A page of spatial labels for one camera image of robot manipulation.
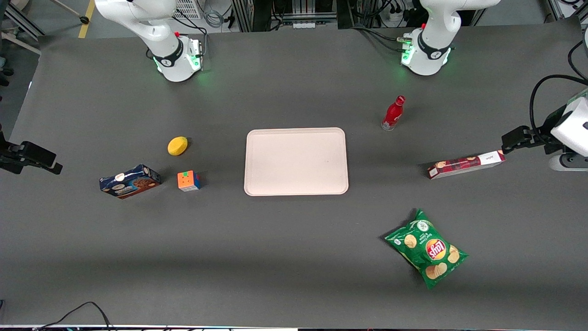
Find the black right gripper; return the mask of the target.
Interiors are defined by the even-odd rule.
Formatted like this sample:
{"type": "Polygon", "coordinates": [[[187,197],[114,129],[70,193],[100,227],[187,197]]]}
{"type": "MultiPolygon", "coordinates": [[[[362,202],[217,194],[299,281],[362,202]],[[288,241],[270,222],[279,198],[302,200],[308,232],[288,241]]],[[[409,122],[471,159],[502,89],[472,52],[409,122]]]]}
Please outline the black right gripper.
{"type": "MultiPolygon", "coordinates": [[[[6,138],[1,131],[0,168],[13,174],[21,174],[23,171],[23,165],[20,164],[19,159],[17,159],[16,153],[12,151],[12,147],[13,144],[6,141],[6,138]]],[[[23,141],[21,143],[21,157],[30,163],[35,163],[42,167],[46,167],[46,171],[55,175],[61,174],[63,169],[61,164],[55,163],[55,153],[30,141],[23,141]]]]}

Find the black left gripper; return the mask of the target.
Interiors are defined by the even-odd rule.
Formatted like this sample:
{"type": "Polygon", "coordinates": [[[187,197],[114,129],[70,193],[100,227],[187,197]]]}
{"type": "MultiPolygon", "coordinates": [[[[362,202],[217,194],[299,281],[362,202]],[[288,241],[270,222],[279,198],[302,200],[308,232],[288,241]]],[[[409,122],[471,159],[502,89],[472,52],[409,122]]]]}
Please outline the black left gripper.
{"type": "Polygon", "coordinates": [[[562,151],[567,153],[568,148],[551,134],[551,130],[560,122],[565,107],[559,107],[546,117],[541,126],[531,129],[529,126],[519,126],[514,130],[502,135],[502,153],[508,154],[516,149],[527,148],[532,145],[536,135],[536,141],[544,145],[545,154],[562,151]]]}

